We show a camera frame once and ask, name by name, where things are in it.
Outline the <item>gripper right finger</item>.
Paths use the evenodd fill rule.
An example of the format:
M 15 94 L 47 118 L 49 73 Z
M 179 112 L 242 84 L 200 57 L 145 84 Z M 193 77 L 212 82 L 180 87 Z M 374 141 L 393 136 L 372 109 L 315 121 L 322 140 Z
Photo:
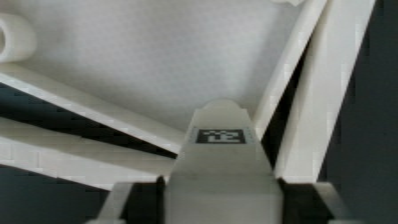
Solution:
M 328 221 L 328 224 L 360 224 L 360 220 L 354 218 L 335 185 L 330 182 L 319 182 L 315 184 L 315 190 L 333 214 L 333 219 Z

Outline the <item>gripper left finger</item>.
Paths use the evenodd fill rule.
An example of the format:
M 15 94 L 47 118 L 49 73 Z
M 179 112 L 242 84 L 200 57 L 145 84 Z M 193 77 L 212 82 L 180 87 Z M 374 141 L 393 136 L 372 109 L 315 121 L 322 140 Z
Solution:
M 86 224 L 127 224 L 127 220 L 122 216 L 127 208 L 132 187 L 134 184 L 127 182 L 115 184 L 99 217 L 91 219 Z

